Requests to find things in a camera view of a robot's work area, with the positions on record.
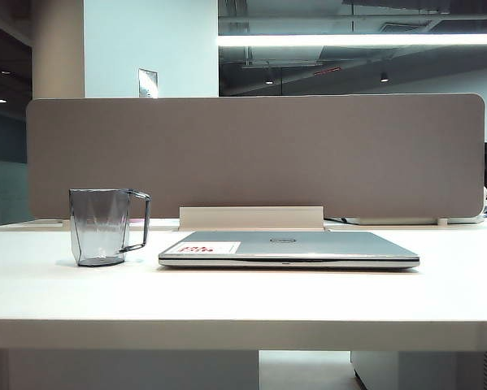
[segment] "ceiling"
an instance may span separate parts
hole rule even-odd
[[[22,120],[32,100],[30,30],[30,0],[0,0],[0,114]]]
[[[0,114],[24,119],[32,100],[32,51],[0,32]]]
[[[487,33],[487,0],[219,0],[218,4],[219,35]],[[465,15],[472,19],[462,19]],[[475,52],[487,59],[487,48],[474,47],[464,47],[463,52],[424,47],[221,47],[220,96],[353,93],[363,85],[378,85],[385,69],[398,75],[390,82],[407,82],[415,79],[417,64],[416,73],[423,78],[487,67],[487,61],[473,58]],[[270,75],[272,86],[265,84]],[[372,77],[372,82],[357,82],[365,77]],[[321,83],[331,87],[322,89]]]

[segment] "floor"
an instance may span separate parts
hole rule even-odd
[[[350,352],[259,351],[260,390],[361,390]]]

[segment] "clear plastic mug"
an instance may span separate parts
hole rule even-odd
[[[129,245],[131,196],[146,201],[144,239]],[[72,252],[82,267],[124,262],[126,252],[146,245],[151,196],[134,189],[70,189]]]

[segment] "mug handle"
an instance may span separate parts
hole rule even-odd
[[[144,219],[144,240],[141,244],[135,244],[135,245],[130,245],[130,246],[125,246],[123,247],[120,252],[128,252],[130,250],[135,250],[135,249],[140,249],[146,246],[147,242],[147,232],[149,230],[149,209],[150,209],[150,203],[151,203],[151,195],[148,195],[147,193],[143,193],[140,191],[137,191],[135,189],[128,189],[127,193],[129,195],[134,195],[135,197],[139,197],[141,199],[146,200],[146,217]]]

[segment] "laptop logo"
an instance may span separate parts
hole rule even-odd
[[[271,238],[270,242],[277,242],[277,243],[292,243],[295,242],[296,240],[294,238]]]

